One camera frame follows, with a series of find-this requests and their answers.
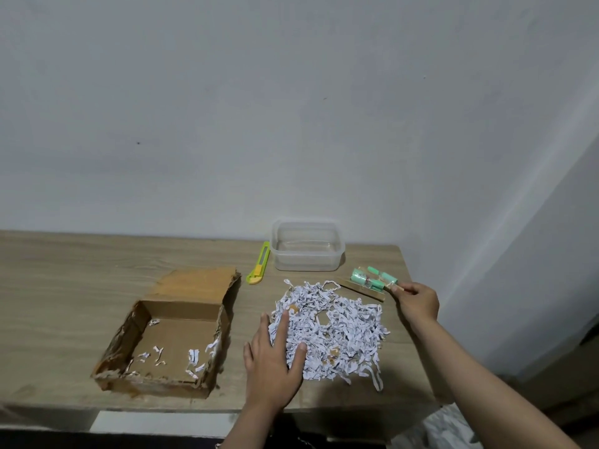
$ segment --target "hand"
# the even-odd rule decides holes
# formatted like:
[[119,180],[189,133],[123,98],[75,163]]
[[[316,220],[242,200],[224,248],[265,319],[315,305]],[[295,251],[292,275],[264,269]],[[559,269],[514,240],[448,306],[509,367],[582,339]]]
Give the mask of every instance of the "hand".
[[246,405],[277,414],[288,405],[300,388],[307,346],[300,343],[291,369],[287,369],[286,345],[289,312],[285,310],[277,329],[274,346],[268,334],[268,316],[262,314],[258,332],[243,347],[247,371]]
[[424,321],[437,321],[439,300],[437,292],[426,285],[403,282],[391,287],[391,292],[400,302],[404,314],[412,329]]

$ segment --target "left hand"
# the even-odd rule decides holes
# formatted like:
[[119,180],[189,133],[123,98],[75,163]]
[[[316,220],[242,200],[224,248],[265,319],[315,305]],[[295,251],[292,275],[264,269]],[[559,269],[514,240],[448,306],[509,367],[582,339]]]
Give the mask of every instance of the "left hand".
[[277,329],[274,346],[268,334],[268,316],[262,314],[258,332],[243,347],[247,371],[246,405],[276,414],[288,405],[300,388],[307,346],[300,343],[291,369],[287,369],[286,345],[289,312],[285,310]]

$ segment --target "right hand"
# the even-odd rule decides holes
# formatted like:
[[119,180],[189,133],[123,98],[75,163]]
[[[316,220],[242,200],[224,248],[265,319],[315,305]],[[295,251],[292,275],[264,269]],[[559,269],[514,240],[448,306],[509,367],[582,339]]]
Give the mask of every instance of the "right hand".
[[413,329],[426,321],[437,321],[439,300],[437,292],[417,282],[402,282],[391,287],[392,294],[400,302],[401,312]]

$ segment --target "forearm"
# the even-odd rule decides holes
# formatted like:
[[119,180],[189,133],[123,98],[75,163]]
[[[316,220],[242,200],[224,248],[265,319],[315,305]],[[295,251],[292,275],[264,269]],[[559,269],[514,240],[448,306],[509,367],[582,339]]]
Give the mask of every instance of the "forearm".
[[486,448],[575,448],[543,413],[479,364],[436,321],[413,325]]
[[221,449],[262,449],[275,416],[270,409],[246,404]]

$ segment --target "cardboard flap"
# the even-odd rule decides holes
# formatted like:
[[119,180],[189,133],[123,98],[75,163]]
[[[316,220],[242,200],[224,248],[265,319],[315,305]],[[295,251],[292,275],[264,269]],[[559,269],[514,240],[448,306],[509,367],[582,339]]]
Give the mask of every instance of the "cardboard flap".
[[145,299],[221,304],[229,287],[240,277],[234,266],[176,270],[162,277]]

